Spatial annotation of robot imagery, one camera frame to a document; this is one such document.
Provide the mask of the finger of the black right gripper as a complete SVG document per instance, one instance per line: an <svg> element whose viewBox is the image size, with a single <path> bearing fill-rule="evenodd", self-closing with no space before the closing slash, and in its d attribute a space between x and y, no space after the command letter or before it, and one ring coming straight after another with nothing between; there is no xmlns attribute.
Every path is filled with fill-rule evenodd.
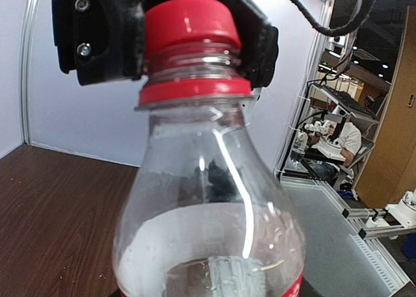
<svg viewBox="0 0 416 297"><path fill-rule="evenodd" d="M54 43L61 72L76 71L80 85L143 73L144 0L52 0Z"/></svg>
<svg viewBox="0 0 416 297"><path fill-rule="evenodd" d="M242 48L240 74L252 88L267 87L278 57L278 29L253 0L227 0Z"/></svg>

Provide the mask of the red cola bottle cap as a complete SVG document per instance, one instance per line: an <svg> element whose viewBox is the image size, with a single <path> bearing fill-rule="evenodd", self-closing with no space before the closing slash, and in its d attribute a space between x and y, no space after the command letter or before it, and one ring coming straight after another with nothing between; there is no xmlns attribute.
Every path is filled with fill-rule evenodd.
<svg viewBox="0 0 416 297"><path fill-rule="evenodd" d="M145 22L147 58L173 45L204 40L242 49L230 10L217 0L170 0L148 10Z"/></svg>

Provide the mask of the clear cola bottle red label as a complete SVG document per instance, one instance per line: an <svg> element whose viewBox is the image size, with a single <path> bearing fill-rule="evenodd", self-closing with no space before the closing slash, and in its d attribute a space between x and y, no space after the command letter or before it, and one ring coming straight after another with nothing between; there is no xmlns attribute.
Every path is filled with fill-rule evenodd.
<svg viewBox="0 0 416 297"><path fill-rule="evenodd" d="M244 122L237 48L204 40L146 60L148 145L118 221L122 296L298 296L306 242Z"/></svg>

